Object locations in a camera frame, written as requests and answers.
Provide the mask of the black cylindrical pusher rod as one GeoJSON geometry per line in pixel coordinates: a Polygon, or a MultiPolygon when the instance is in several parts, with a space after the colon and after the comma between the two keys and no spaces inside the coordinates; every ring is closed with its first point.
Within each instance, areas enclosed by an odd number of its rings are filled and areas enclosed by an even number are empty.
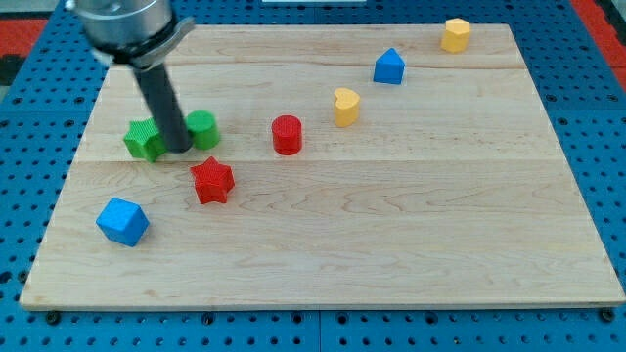
{"type": "Polygon", "coordinates": [[[134,69],[133,74],[169,152],[181,154],[193,144],[165,64],[134,69]]]}

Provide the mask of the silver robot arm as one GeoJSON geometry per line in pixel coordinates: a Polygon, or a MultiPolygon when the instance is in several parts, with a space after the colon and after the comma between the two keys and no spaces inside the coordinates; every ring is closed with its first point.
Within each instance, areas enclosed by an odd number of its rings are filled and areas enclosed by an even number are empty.
{"type": "Polygon", "coordinates": [[[187,151],[192,137],[165,59],[194,30],[195,19],[180,20],[169,0],[67,0],[65,8],[82,23],[98,60],[132,69],[166,149],[187,151]]]}

